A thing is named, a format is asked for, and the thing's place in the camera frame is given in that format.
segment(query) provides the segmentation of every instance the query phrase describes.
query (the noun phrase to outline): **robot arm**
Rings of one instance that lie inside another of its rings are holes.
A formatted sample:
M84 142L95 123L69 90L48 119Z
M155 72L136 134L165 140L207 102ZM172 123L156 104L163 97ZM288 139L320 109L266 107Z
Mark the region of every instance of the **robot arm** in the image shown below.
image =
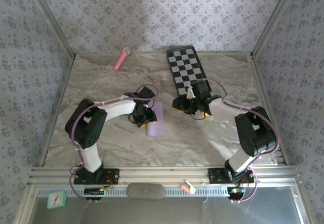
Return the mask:
M95 173L100 167L103 167L98 155L97 140L100 136L103 125L106 121L123 114L132 114L134 122L138 127L156 121L154 111L147 107L148 101L143 100L125 100L125 98L145 98L150 99L154 93L147 87L144 87L139 93L126 93L121 97L105 102L91 102L84 99L80 102L75 112L68 120L65 131L71 138L72 127L77 117L89 106L102 103L103 106L97 106L89 110L80 119L75 128L74 138L80 145L80 151L84 159L85 169L89 173Z
M204 80L190 84L188 94L174 99L173 107L191 115L199 110L204 114L225 119L236 126L240 148L225 162L222 170L229 182L240 179L260 153L275 145L275 136L264 120L252 112L225 105L220 96L211 96ZM258 106L251 110L269 119L264 108Z

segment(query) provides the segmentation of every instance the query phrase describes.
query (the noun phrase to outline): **patterned wallpaper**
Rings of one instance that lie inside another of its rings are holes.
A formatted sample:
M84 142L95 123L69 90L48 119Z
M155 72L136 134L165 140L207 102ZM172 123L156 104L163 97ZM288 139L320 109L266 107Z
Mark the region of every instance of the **patterned wallpaper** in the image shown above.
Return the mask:
M14 219L69 65L34 0L0 0L0 223Z
M324 0L292 0L258 63L290 163L324 223Z
M75 53L250 52L277 0L47 0Z

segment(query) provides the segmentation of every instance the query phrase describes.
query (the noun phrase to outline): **small clock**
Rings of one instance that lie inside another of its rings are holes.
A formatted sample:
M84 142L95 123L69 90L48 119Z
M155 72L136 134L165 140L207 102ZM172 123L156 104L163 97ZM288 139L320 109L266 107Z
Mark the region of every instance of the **small clock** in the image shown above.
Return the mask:
M47 201L47 209L53 209L65 206L66 193L65 191L58 191L49 194Z

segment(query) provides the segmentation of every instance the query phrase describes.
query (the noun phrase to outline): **checkerboard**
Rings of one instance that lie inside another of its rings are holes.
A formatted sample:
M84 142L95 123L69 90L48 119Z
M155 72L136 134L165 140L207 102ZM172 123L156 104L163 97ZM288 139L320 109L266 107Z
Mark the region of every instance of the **checkerboard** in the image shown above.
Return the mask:
M187 94L186 88L197 79L206 78L203 67L193 46L168 50L167 59L176 85L178 95Z

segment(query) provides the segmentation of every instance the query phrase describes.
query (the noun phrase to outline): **pink microphone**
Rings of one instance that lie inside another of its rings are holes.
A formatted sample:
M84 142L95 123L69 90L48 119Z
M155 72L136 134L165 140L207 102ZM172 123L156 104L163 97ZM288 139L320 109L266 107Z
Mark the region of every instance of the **pink microphone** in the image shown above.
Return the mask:
M117 71L120 68L120 66L122 65L122 63L124 62L126 57L129 56L130 53L131 53L130 48L128 48L128 47L123 48L123 51L121 52L121 56L120 56L119 60L117 61L117 64L115 65L115 71Z

